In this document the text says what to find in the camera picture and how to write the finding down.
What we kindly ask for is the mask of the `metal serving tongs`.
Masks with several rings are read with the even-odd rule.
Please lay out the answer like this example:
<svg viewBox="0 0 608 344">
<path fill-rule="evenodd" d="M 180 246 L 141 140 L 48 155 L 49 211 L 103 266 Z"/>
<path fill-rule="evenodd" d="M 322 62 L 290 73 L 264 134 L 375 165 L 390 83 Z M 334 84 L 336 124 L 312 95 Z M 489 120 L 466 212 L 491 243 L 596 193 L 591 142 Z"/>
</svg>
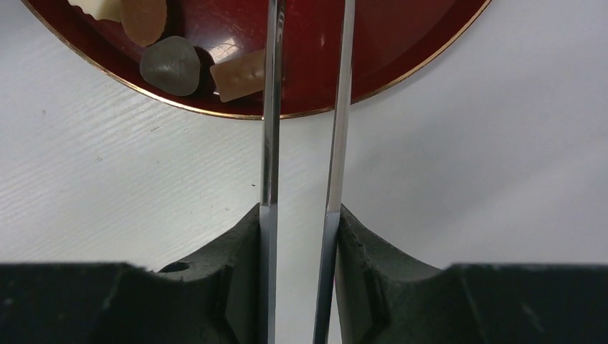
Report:
<svg viewBox="0 0 608 344">
<path fill-rule="evenodd" d="M 320 251 L 320 270 L 315 306 L 314 343 L 327 343 L 341 218 L 343 177 L 346 164 L 348 115 L 351 106 L 355 1 L 345 1 L 337 77 L 333 134 L 329 164 L 325 218 Z M 260 225 L 260 340 L 275 342 L 277 282 L 277 215 L 280 148 L 280 107 L 285 31 L 284 1 L 270 1 L 267 13 L 263 135 L 261 163 Z"/>
</svg>

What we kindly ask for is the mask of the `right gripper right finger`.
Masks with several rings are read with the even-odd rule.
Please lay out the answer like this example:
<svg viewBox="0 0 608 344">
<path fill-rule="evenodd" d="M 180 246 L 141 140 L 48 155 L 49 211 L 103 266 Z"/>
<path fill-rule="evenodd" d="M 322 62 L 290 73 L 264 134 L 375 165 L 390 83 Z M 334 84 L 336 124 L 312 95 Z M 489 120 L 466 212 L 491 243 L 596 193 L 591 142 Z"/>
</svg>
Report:
<svg viewBox="0 0 608 344">
<path fill-rule="evenodd" d="M 405 254 L 347 208 L 336 294 L 344 343 L 605 343 L 604 264 L 459 263 Z"/>
</svg>

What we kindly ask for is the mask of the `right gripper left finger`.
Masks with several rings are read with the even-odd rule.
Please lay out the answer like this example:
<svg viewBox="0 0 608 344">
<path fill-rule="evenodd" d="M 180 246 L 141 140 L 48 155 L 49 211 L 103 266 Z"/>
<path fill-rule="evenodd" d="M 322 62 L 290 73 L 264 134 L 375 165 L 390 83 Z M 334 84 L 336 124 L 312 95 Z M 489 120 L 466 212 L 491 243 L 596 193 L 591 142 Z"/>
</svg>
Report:
<svg viewBox="0 0 608 344">
<path fill-rule="evenodd" d="M 3 343 L 258 343 L 259 209 L 152 272 L 123 262 L 1 266 Z"/>
</svg>

